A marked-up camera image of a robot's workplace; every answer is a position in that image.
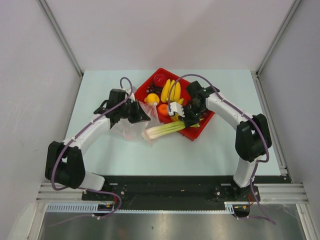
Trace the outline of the clear pink-dotted zip bag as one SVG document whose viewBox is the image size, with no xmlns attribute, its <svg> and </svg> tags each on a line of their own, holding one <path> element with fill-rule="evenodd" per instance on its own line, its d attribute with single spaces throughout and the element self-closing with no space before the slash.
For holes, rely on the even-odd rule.
<svg viewBox="0 0 320 240">
<path fill-rule="evenodd" d="M 126 141 L 152 143 L 148 130 L 161 125 L 156 103 L 132 101 L 126 105 L 133 109 L 133 114 L 122 118 L 107 133 L 108 135 Z"/>
</svg>

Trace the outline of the orange fruit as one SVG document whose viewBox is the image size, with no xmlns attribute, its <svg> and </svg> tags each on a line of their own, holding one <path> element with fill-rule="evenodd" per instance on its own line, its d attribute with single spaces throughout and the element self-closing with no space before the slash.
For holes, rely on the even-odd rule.
<svg viewBox="0 0 320 240">
<path fill-rule="evenodd" d="M 160 104 L 157 108 L 157 112 L 160 116 L 163 116 L 163 117 L 168 117 L 169 114 L 168 114 L 168 105 L 167 104 Z"/>
</svg>

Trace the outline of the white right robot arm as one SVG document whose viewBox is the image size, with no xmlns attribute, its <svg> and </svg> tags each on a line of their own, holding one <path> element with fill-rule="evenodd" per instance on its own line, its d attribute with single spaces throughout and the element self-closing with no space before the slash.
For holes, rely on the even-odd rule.
<svg viewBox="0 0 320 240">
<path fill-rule="evenodd" d="M 259 163 L 270 160 L 272 146 L 267 118 L 262 114 L 249 114 L 226 99 L 215 87 L 202 87 L 198 81 L 190 83 L 186 91 L 191 97 L 183 107 L 184 119 L 195 120 L 203 111 L 212 111 L 235 130 L 235 150 L 239 156 L 231 196 L 242 201 L 253 190 Z"/>
</svg>

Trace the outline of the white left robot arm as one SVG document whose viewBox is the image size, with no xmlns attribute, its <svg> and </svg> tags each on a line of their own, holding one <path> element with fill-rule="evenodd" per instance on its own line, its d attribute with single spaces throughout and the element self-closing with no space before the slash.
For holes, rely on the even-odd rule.
<svg viewBox="0 0 320 240">
<path fill-rule="evenodd" d="M 111 188 L 101 175 L 85 170 L 83 156 L 91 145 L 112 129 L 121 119 L 131 124 L 150 121 L 133 93 L 112 89 L 109 99 L 93 112 L 93 119 L 75 136 L 62 142 L 53 141 L 48 146 L 45 178 L 65 188 L 90 189 L 100 200 L 110 196 Z"/>
</svg>

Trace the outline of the curved yellow banana bunch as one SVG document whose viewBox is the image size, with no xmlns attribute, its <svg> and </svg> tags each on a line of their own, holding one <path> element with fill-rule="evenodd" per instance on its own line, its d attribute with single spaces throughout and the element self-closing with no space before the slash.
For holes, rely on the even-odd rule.
<svg viewBox="0 0 320 240">
<path fill-rule="evenodd" d="M 183 105 L 184 101 L 185 100 L 183 98 L 181 98 L 177 103 Z M 184 123 L 184 118 L 179 116 L 178 114 L 176 114 L 174 116 L 171 116 L 171 118 L 172 118 L 173 121 L 182 121 Z M 200 122 L 197 125 L 191 126 L 191 128 L 199 128 L 199 127 L 200 127 Z"/>
</svg>

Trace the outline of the green celery stalk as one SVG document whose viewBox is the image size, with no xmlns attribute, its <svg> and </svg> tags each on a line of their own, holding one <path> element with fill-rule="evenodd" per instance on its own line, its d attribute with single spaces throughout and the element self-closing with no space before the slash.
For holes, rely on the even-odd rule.
<svg viewBox="0 0 320 240">
<path fill-rule="evenodd" d="M 154 140 L 165 135 L 179 132 L 185 127 L 186 126 L 182 121 L 174 121 L 148 128 L 142 133 L 142 137 L 147 141 Z"/>
</svg>

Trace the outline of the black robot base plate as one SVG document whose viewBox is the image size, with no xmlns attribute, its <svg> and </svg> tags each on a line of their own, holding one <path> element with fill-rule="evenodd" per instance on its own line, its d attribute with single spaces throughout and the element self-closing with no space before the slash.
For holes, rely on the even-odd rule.
<svg viewBox="0 0 320 240">
<path fill-rule="evenodd" d="M 121 176 L 109 175 L 102 193 L 82 194 L 83 201 L 113 203 L 127 211 L 217 211 L 225 202 L 250 205 L 260 200 L 257 186 L 241 189 L 232 176 Z"/>
</svg>

